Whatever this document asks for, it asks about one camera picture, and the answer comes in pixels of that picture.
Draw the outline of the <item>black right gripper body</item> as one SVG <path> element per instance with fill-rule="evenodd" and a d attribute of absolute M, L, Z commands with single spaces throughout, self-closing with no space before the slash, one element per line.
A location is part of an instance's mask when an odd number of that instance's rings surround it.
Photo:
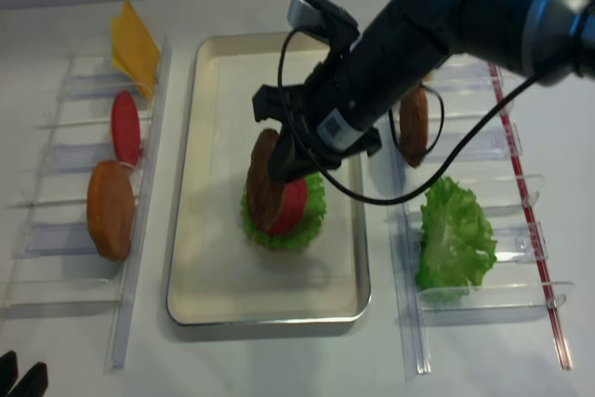
<path fill-rule="evenodd" d="M 310 125 L 324 168 L 381 147 L 376 120 L 432 68 L 432 42 L 411 27 L 360 33 L 348 46 L 329 47 L 301 85 L 280 85 L 281 125 Z"/>

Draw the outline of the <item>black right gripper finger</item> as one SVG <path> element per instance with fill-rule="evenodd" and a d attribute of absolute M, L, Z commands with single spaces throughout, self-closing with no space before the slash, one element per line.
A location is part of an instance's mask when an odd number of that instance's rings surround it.
<path fill-rule="evenodd" d="M 256 122 L 268 119 L 284 122 L 284 95 L 278 87 L 261 86 L 252 98 Z"/>
<path fill-rule="evenodd" d="M 269 178 L 289 183 L 320 172 L 324 160 L 319 149 L 319 139 L 314 136 L 312 126 L 282 125 L 268 160 Z"/>

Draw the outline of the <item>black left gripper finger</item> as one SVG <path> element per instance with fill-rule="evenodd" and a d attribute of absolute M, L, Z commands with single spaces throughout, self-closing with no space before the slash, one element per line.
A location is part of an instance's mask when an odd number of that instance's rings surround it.
<path fill-rule="evenodd" d="M 44 397 L 48 388 L 47 365 L 34 364 L 10 391 L 9 397 Z"/>
<path fill-rule="evenodd" d="M 19 377 L 18 356 L 8 351 L 0 358 L 0 379 L 2 382 L 15 382 Z"/>

